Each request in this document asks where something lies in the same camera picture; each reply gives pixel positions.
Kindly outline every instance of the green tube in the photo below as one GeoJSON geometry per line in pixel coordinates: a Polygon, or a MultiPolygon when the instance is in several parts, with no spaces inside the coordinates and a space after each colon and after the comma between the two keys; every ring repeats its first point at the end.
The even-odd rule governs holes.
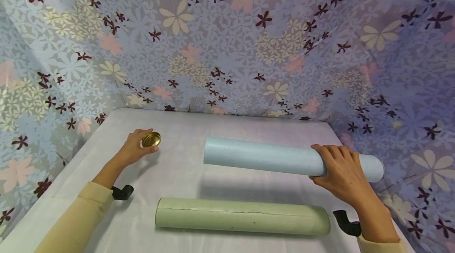
{"type": "Polygon", "coordinates": [[[163,197],[157,227],[327,235],[330,222],[320,206],[163,197]]]}

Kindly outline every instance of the light blue tube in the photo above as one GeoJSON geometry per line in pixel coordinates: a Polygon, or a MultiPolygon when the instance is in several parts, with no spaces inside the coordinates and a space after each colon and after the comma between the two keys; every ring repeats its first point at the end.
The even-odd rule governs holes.
{"type": "MultiPolygon", "coordinates": [[[[296,148],[208,136],[204,164],[257,169],[309,176],[323,176],[326,168],[319,153],[311,148],[296,148]]],[[[360,155],[368,181],[378,182],[384,166],[372,155],[360,155]]]]}

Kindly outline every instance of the forearm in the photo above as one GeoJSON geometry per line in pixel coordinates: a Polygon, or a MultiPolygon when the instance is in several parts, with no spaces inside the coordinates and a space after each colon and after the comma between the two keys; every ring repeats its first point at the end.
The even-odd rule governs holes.
{"type": "Polygon", "coordinates": [[[114,186],[115,181],[120,176],[120,173],[123,171],[123,169],[125,169],[125,167],[126,165],[118,162],[118,159],[116,159],[114,156],[113,159],[105,164],[98,175],[93,178],[92,182],[110,189],[114,186]]]}
{"type": "Polygon", "coordinates": [[[84,252],[93,231],[113,201],[112,190],[87,183],[40,242],[35,253],[84,252]]]}
{"type": "Polygon", "coordinates": [[[359,215],[362,235],[375,243],[398,243],[400,241],[389,209],[372,193],[370,197],[354,206],[359,215]]]}

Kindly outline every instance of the floral fabric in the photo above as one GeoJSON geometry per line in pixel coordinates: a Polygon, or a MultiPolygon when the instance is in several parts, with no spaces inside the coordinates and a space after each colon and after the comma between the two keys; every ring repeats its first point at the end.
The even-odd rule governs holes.
{"type": "Polygon", "coordinates": [[[2,0],[4,238],[120,107],[327,121],[455,248],[455,0],[2,0]]]}

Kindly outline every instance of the sleeve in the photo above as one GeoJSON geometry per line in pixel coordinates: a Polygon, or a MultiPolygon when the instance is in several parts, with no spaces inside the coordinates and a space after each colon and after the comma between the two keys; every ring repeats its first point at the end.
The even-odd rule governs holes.
{"type": "Polygon", "coordinates": [[[363,238],[363,235],[360,235],[357,238],[359,243],[360,252],[362,253],[407,253],[406,244],[403,240],[400,240],[398,243],[375,243],[363,238]]]}
{"type": "Polygon", "coordinates": [[[106,187],[88,182],[51,227],[35,253],[84,252],[90,236],[113,202],[112,193],[106,187]]]}

